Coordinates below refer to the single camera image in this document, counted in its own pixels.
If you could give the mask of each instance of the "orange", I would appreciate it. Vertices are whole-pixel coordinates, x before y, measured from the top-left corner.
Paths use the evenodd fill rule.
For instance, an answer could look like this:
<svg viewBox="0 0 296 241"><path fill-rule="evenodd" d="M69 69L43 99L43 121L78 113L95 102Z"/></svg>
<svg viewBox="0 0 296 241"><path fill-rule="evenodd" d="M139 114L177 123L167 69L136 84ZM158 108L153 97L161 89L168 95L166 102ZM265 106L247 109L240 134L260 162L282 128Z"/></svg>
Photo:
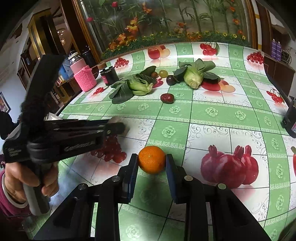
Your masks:
<svg viewBox="0 0 296 241"><path fill-rule="evenodd" d="M146 146L139 153L139 167L146 173L157 174L165 167L165 153L158 146Z"/></svg>

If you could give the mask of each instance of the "metal screw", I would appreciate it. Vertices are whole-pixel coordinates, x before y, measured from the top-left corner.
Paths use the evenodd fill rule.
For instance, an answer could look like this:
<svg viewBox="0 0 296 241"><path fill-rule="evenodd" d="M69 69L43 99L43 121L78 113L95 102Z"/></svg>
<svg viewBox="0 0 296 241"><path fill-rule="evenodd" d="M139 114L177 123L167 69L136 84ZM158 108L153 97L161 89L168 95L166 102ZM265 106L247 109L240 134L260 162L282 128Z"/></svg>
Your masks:
<svg viewBox="0 0 296 241"><path fill-rule="evenodd" d="M87 184L81 183L81 184L79 184L78 189L82 191L82 190L86 189L87 187L88 187Z"/></svg>
<svg viewBox="0 0 296 241"><path fill-rule="evenodd" d="M118 181L120 180L120 177L119 177L119 176L113 176L113 177L111 178L111 180L112 180L113 182L118 182Z"/></svg>
<svg viewBox="0 0 296 241"><path fill-rule="evenodd" d="M219 183L218 188L221 190L224 190L224 189L226 189L226 185L224 183Z"/></svg>
<svg viewBox="0 0 296 241"><path fill-rule="evenodd" d="M191 181L193 180L193 177L187 175L187 176L184 177L184 179L185 179L186 181L191 182Z"/></svg>

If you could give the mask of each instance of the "picture frame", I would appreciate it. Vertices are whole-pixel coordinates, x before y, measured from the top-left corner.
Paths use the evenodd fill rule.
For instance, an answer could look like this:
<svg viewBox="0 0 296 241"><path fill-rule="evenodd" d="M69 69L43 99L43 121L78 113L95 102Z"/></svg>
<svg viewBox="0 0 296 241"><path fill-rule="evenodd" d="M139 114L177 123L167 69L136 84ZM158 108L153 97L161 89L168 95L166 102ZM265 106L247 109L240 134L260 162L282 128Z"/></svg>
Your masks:
<svg viewBox="0 0 296 241"><path fill-rule="evenodd" d="M0 92L0 110L9 113L11 108L9 107L8 103L6 102L4 95Z"/></svg>

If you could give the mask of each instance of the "hand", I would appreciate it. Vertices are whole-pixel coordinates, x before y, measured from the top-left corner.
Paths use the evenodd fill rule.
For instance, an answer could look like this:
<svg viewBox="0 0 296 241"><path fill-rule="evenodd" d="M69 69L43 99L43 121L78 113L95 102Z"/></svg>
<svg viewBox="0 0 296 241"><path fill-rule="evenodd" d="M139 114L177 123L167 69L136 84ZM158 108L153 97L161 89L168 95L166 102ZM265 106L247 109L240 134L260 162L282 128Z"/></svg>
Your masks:
<svg viewBox="0 0 296 241"><path fill-rule="evenodd" d="M41 192L44 196L53 196L59 190L57 182L58 168L54 162L51 169L44 175L44 186ZM9 195L18 203L24 203L27 198L22 184L37 187L40 184L38 177L26 166L19 162L5 164L5 186Z"/></svg>

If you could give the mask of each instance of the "purple bottle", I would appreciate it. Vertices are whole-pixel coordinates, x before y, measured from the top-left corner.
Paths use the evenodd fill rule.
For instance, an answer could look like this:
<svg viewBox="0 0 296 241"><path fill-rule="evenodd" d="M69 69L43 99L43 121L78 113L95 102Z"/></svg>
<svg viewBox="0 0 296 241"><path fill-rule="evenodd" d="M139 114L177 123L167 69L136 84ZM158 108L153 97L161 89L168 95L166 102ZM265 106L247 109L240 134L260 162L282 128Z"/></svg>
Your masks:
<svg viewBox="0 0 296 241"><path fill-rule="evenodd" d="M271 57L276 58L276 41L274 39L271 42Z"/></svg>
<svg viewBox="0 0 296 241"><path fill-rule="evenodd" d="M281 43L276 44L276 60L281 61Z"/></svg>

